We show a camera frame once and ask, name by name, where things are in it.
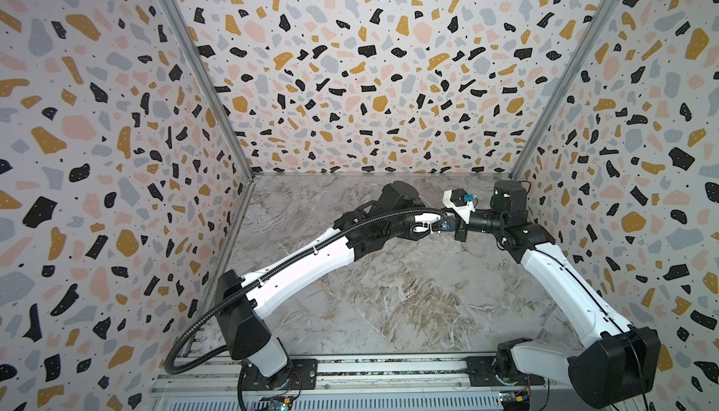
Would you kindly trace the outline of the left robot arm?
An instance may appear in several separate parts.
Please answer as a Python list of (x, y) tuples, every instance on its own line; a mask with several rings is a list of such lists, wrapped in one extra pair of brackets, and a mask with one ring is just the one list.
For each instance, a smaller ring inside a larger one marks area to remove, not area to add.
[(269, 381), (283, 382), (292, 362), (265, 323), (282, 303), (326, 274), (344, 268), (399, 238), (417, 242), (456, 229), (458, 215), (427, 207), (406, 182), (386, 184), (380, 197), (342, 214), (312, 242), (249, 274), (225, 272), (218, 281), (215, 315), (232, 360), (249, 362)]

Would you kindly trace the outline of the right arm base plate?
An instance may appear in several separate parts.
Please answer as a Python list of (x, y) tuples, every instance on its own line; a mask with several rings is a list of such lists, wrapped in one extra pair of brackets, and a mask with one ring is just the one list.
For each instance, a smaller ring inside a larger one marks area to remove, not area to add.
[(465, 372), (472, 387), (534, 387), (546, 384), (543, 377), (523, 374), (511, 360), (497, 358), (495, 355), (470, 356), (465, 362)]

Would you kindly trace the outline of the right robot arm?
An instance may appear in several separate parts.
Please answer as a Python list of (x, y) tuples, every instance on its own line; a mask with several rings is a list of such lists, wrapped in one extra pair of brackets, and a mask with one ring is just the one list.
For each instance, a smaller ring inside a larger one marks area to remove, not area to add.
[(638, 328), (608, 304), (564, 256), (549, 231), (528, 218), (522, 182), (499, 181), (490, 206), (481, 210), (464, 189), (444, 193), (457, 215), (455, 237), (490, 234), (529, 272), (562, 310), (582, 349), (552, 347), (528, 338), (498, 345), (494, 362), (503, 382), (536, 375), (571, 386), (590, 407), (601, 409), (653, 389), (661, 343), (655, 330)]

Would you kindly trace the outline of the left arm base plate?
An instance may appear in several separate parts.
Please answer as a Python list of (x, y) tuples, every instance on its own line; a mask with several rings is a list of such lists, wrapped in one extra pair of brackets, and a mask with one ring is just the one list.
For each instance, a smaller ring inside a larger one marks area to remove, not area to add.
[(318, 379), (317, 359), (290, 359), (288, 366), (271, 377), (264, 377), (254, 365), (245, 364), (241, 371), (242, 390), (280, 392), (280, 390), (314, 390)]

